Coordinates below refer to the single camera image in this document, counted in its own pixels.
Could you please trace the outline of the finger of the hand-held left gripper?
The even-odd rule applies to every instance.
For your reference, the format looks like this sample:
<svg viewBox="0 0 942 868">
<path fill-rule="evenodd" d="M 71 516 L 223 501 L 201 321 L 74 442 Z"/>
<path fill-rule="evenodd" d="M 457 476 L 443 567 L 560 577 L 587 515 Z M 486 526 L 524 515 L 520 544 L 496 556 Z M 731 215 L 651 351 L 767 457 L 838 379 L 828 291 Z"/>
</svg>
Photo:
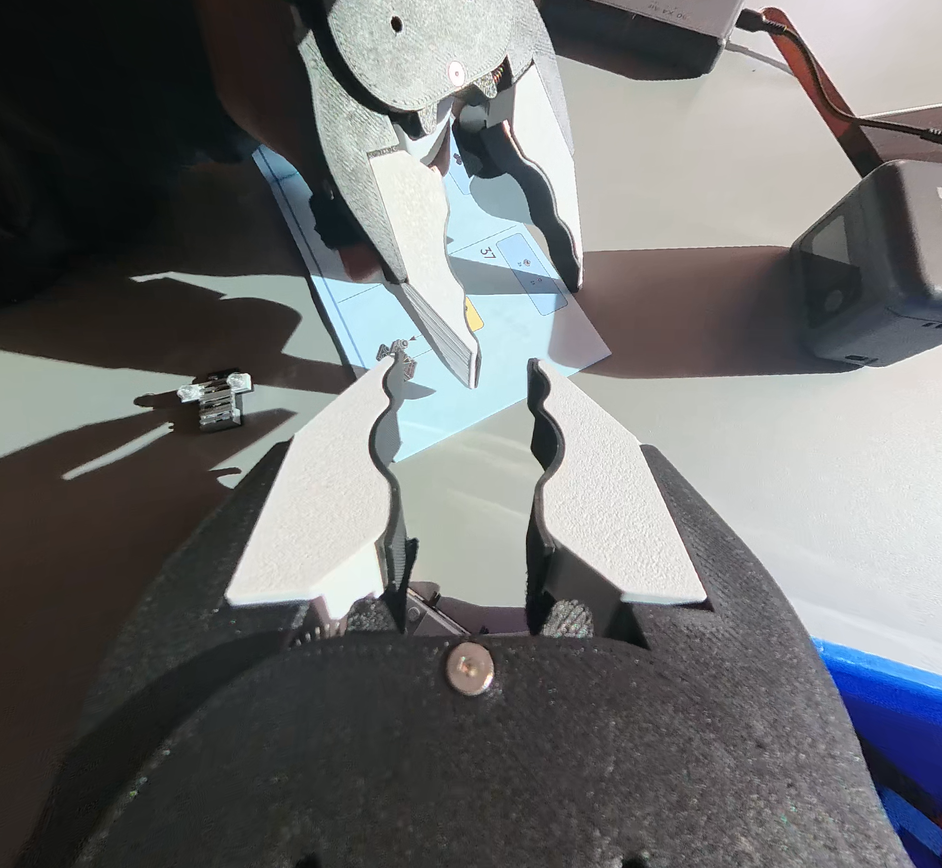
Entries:
<svg viewBox="0 0 942 868">
<path fill-rule="evenodd" d="M 474 390 L 480 351 L 465 314 L 465 289 L 446 252 L 449 203 L 442 176 L 403 151 L 374 155 L 370 163 L 406 271 L 397 296 L 443 364 Z"/>
<path fill-rule="evenodd" d="M 509 175 L 521 188 L 531 223 L 547 242 L 559 277 L 571 293 L 583 284 L 583 246 L 571 136 L 551 91 L 559 74 L 533 62 L 486 104 L 469 109 L 471 151 L 482 177 Z"/>
</svg>

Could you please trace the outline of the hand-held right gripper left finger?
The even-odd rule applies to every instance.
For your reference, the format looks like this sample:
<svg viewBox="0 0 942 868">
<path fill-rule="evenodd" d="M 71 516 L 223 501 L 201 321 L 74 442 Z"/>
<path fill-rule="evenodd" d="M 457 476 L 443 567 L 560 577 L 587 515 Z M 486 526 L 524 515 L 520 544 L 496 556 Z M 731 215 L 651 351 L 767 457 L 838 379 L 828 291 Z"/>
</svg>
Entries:
<svg viewBox="0 0 942 868">
<path fill-rule="evenodd" d="M 290 440 L 224 593 L 233 607 L 312 603 L 335 624 L 385 598 L 399 627 L 417 544 L 391 472 L 405 356 L 381 358 Z"/>
</svg>

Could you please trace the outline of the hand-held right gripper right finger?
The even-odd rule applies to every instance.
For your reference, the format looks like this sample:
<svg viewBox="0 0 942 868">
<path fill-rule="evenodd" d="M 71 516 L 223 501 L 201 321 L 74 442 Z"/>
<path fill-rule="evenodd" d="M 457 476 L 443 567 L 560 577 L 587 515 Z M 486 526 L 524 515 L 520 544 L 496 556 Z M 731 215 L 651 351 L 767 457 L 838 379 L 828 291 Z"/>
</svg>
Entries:
<svg viewBox="0 0 942 868">
<path fill-rule="evenodd" d="M 632 604 L 700 608 L 708 594 L 642 444 L 551 363 L 527 363 L 542 472 L 526 531 L 533 635 L 619 635 Z"/>
</svg>

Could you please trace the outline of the blue brick instruction booklet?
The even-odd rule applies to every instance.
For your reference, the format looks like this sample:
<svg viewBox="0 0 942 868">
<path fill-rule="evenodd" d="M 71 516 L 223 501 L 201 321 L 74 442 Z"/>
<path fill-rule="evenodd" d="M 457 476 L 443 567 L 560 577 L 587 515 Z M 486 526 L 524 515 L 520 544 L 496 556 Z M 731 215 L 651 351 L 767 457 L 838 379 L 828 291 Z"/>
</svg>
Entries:
<svg viewBox="0 0 942 868">
<path fill-rule="evenodd" d="M 436 356 L 394 293 L 383 283 L 351 281 L 336 251 L 315 230 L 310 190 L 295 168 L 266 147 L 253 160 L 265 178 L 309 275 L 314 301 L 355 376 L 390 347 L 414 363 L 397 413 L 406 460 L 526 397 L 526 365 L 548 360 L 565 376 L 610 350 L 564 283 L 548 254 L 521 222 L 478 205 L 484 188 L 513 194 L 509 179 L 471 179 L 451 145 L 444 185 L 450 204 L 448 253 L 469 293 L 467 316 L 481 350 L 478 387 L 465 388 Z"/>
</svg>

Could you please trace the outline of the small grey brick assembly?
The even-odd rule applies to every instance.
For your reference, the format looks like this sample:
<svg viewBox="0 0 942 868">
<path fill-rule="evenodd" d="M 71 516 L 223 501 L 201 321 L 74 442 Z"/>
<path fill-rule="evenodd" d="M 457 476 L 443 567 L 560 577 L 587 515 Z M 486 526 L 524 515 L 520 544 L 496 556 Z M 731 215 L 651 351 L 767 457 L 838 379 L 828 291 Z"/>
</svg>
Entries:
<svg viewBox="0 0 942 868">
<path fill-rule="evenodd" d="M 251 391 L 252 376 L 232 368 L 210 372 L 205 380 L 184 384 L 176 395 L 182 404 L 197 405 L 199 432 L 209 434 L 242 426 L 242 395 Z"/>
</svg>

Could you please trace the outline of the black charger box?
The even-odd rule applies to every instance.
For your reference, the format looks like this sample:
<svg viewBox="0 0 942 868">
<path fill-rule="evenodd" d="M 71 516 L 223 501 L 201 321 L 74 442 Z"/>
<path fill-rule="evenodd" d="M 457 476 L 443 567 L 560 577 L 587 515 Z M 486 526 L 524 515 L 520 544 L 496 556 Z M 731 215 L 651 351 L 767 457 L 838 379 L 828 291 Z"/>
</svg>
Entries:
<svg viewBox="0 0 942 868">
<path fill-rule="evenodd" d="M 540 0 L 558 55 L 639 81 L 715 67 L 744 0 Z"/>
</svg>

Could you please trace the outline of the blue plastic bin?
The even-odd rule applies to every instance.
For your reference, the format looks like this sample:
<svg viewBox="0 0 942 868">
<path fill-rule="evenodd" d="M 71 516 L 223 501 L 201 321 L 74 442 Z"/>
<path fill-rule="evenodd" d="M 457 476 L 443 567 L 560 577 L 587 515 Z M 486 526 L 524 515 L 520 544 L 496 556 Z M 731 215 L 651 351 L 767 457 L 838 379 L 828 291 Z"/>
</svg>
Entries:
<svg viewBox="0 0 942 868">
<path fill-rule="evenodd" d="M 889 821 L 918 867 L 941 865 L 941 677 L 813 639 Z"/>
</svg>

